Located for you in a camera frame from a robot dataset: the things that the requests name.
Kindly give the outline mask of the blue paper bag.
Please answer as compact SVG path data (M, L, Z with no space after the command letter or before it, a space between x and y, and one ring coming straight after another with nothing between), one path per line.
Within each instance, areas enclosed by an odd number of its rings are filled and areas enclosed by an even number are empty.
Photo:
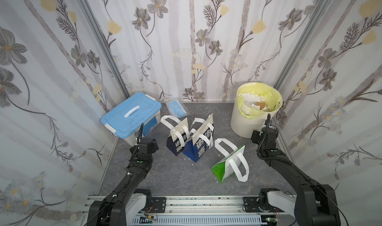
M183 148L183 154L198 162L206 150L213 147L213 114L207 119L195 118L191 125L191 136Z
M178 156L190 138L188 119L180 120L175 116L165 115L161 118L161 123L170 130L166 142L167 148Z

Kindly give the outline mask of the green white paper bag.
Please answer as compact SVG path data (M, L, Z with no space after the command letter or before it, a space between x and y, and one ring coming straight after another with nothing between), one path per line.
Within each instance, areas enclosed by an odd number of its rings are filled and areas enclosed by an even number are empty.
M237 147L226 138L218 138L215 140L214 147L224 156L224 159L211 169L219 182L223 183L232 174L236 175L238 181L246 182L250 169L244 157L245 146Z

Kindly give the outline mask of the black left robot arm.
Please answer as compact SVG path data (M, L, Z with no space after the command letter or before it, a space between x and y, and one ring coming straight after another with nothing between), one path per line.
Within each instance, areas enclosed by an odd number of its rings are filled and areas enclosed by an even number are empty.
M85 226L128 226L141 210L151 207L151 191L138 186L149 173L152 154L159 147L155 139L143 137L143 127L141 124L136 144L130 148L126 175L108 196L91 204Z

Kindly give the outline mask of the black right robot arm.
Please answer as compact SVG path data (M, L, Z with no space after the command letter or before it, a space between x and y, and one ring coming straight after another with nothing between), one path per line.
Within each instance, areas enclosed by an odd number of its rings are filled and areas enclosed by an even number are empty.
M269 212L278 208L293 216L300 226L339 226L340 209L337 206L335 190L320 184L300 170L286 154L277 149L279 131L272 126L268 115L260 131L254 130L251 141L258 145L259 159L276 170L294 189L296 196L289 196L276 188L261 189L258 195L258 209Z

